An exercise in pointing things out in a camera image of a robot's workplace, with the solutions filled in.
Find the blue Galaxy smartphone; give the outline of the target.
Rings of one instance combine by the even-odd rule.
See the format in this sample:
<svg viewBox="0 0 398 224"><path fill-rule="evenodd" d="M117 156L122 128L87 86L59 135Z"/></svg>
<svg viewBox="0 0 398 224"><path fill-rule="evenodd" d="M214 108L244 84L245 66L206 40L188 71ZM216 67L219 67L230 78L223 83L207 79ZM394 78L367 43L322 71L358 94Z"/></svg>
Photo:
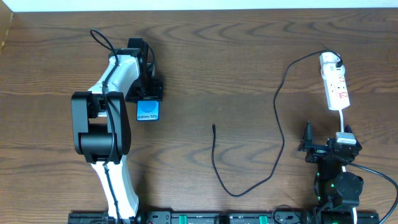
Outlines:
<svg viewBox="0 0 398 224"><path fill-rule="evenodd" d="M158 101L138 101L136 119L138 121L157 121L159 119L160 103Z"/></svg>

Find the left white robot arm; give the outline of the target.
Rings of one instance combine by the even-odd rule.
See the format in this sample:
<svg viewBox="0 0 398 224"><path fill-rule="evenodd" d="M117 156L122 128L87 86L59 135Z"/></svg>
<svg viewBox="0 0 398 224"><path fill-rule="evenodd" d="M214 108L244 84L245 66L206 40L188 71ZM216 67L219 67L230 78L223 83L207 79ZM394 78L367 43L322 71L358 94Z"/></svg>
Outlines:
<svg viewBox="0 0 398 224"><path fill-rule="evenodd" d="M108 201L107 214L82 223L142 221L127 164L132 140L126 105L136 104L137 121L157 121L163 97L155 63L147 60L153 50L144 39L130 38L127 47L109 49L101 78L71 98L75 150L96 171Z"/></svg>

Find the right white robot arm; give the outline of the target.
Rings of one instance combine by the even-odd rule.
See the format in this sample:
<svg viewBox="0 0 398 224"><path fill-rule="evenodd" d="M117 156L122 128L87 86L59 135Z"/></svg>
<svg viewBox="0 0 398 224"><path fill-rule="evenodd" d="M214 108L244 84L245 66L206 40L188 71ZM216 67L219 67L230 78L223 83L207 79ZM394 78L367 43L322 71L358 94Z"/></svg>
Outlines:
<svg viewBox="0 0 398 224"><path fill-rule="evenodd" d="M313 142L312 127L307 123L298 150L306 152L305 161L316 164L318 169L314 180L318 206L308 210L302 221L354 223L357 215L353 209L359 205L364 180L344 170L362 150L350 127L345 127L343 132L337 132L335 138L321 145Z"/></svg>

